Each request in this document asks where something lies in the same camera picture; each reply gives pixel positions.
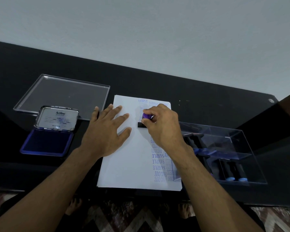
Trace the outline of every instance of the paper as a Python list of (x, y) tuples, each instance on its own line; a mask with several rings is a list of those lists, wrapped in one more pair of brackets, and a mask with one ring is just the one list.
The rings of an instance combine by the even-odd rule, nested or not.
[(122, 105), (117, 116), (129, 113), (129, 118), (118, 128), (120, 133), (131, 127), (130, 137), (112, 155), (104, 157), (98, 179), (98, 187), (136, 188), (180, 191), (181, 181), (173, 180), (172, 161), (157, 146), (146, 128), (138, 128), (143, 109), (169, 102), (115, 95), (114, 107)]

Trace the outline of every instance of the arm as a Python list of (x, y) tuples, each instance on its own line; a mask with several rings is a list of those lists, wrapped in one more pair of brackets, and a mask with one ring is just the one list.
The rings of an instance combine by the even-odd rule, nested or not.
[(122, 109), (109, 105), (97, 119), (93, 111), (82, 144), (35, 189), (0, 217), (0, 231), (54, 231), (77, 187), (94, 163), (115, 152), (130, 136), (131, 128), (117, 135), (129, 114), (113, 118)]
[(241, 209), (232, 197), (209, 174), (181, 134), (178, 115), (163, 104), (144, 109), (152, 120), (142, 119), (155, 143), (174, 161), (190, 197), (202, 231), (263, 230)]

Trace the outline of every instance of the ink pad lid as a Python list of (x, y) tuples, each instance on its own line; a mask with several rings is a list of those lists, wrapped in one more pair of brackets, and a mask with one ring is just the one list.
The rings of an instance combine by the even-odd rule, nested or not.
[(34, 126), (39, 129), (73, 131), (78, 110), (67, 107), (42, 106)]

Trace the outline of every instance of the person's left hand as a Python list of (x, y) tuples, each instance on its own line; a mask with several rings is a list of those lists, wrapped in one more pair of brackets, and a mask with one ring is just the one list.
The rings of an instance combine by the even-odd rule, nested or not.
[(96, 161), (100, 157), (114, 153), (130, 136), (131, 128), (126, 128), (120, 135), (117, 134), (119, 126), (129, 117), (129, 114), (113, 119), (122, 109), (118, 106), (113, 109), (110, 104), (103, 112), (99, 113), (96, 107), (92, 113), (87, 131), (85, 132), (78, 151)]

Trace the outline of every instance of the clear acrylic tray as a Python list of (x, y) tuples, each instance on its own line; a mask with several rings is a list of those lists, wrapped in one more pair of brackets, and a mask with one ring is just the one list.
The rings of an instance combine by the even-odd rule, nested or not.
[(79, 110), (79, 119), (90, 120), (95, 106), (104, 108), (110, 86), (42, 74), (14, 107), (38, 115), (42, 106)]

